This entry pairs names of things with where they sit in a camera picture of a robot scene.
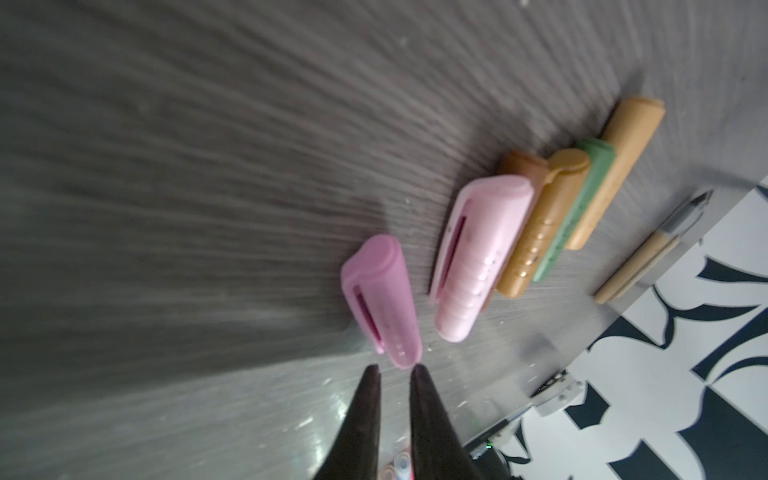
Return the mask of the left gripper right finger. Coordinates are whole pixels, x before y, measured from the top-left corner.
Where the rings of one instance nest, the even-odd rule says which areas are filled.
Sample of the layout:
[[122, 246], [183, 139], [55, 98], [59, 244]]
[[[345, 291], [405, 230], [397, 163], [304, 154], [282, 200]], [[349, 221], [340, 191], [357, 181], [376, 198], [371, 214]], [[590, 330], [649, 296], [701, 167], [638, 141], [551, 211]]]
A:
[[411, 458], [414, 478], [481, 479], [454, 431], [428, 369], [414, 366], [410, 377]]

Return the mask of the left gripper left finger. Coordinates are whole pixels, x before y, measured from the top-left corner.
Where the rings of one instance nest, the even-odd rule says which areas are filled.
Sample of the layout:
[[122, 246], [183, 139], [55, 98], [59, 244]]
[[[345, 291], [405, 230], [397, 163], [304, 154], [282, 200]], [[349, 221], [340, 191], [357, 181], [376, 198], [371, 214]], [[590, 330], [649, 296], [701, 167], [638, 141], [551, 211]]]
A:
[[315, 479], [376, 479], [381, 425], [381, 373], [366, 367], [346, 416]]

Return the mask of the red marker pen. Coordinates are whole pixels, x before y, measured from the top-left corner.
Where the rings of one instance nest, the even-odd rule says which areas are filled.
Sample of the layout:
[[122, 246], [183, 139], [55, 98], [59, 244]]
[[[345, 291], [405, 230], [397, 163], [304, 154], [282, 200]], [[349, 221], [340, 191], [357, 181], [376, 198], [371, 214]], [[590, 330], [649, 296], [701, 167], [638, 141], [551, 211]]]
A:
[[408, 451], [398, 453], [393, 459], [393, 468], [397, 480], [412, 480], [413, 467], [411, 455]]

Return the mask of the lilac pen cap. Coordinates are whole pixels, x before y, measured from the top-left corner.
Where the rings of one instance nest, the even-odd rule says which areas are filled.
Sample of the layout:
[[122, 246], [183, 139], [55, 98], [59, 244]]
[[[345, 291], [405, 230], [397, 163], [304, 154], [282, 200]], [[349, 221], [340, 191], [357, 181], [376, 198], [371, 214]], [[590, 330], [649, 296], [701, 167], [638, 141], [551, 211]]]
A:
[[342, 266], [340, 284], [349, 309], [375, 351], [408, 370], [421, 361], [418, 315], [398, 239], [377, 234]]

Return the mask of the pink pen cap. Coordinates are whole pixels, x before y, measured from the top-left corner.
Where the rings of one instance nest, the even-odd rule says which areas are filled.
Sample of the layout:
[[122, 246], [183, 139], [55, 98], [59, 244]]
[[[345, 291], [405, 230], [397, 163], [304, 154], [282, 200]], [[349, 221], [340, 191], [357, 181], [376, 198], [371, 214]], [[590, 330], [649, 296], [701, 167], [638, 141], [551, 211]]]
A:
[[458, 193], [438, 249], [429, 290], [445, 340], [467, 338], [505, 265], [535, 189], [520, 175], [469, 182]]

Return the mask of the dark tan pen cap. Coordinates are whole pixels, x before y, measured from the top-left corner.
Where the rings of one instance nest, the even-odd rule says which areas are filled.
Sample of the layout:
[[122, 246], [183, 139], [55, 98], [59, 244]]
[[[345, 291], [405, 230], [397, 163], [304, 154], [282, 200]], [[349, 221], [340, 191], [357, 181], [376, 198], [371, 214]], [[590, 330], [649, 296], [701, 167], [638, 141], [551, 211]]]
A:
[[533, 217], [536, 227], [540, 228], [537, 239], [544, 241], [540, 262], [579, 194], [591, 167], [589, 156], [576, 148], [559, 150], [545, 160], [550, 168], [549, 182], [542, 190]]

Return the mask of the tan pen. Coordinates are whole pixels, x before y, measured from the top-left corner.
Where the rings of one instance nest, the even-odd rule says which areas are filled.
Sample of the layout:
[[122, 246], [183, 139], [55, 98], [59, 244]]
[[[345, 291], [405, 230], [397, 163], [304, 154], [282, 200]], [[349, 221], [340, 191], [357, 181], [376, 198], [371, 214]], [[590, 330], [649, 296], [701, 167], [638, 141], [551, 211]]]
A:
[[633, 252], [593, 294], [597, 304], [623, 296], [680, 242], [682, 236], [702, 218], [713, 191], [707, 190], [680, 205]]

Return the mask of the brown pen cap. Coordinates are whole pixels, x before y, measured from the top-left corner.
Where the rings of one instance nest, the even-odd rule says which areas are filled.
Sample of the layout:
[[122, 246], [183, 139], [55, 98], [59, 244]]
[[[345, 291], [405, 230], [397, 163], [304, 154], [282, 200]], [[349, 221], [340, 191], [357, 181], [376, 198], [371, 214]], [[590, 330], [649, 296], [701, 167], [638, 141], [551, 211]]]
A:
[[502, 213], [494, 214], [492, 226], [506, 249], [504, 268], [499, 268], [495, 279], [495, 291], [509, 298], [522, 295], [530, 283], [535, 267], [541, 258], [543, 240], [538, 240], [540, 228], [533, 220], [537, 202], [542, 190], [549, 182], [548, 162], [536, 155], [522, 151], [512, 151], [503, 157], [498, 166], [500, 176], [526, 178], [530, 183], [530, 198], [525, 214], [521, 208], [512, 211], [505, 207]]

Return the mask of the green pen cap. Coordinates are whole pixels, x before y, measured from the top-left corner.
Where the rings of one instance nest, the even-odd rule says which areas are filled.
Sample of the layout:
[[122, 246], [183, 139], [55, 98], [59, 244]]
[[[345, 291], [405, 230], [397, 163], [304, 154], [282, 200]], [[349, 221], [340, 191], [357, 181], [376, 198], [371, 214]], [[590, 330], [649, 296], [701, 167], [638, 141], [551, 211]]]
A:
[[591, 167], [579, 194], [532, 277], [532, 281], [536, 283], [547, 278], [616, 159], [615, 147], [598, 138], [577, 140], [575, 147], [589, 156]]

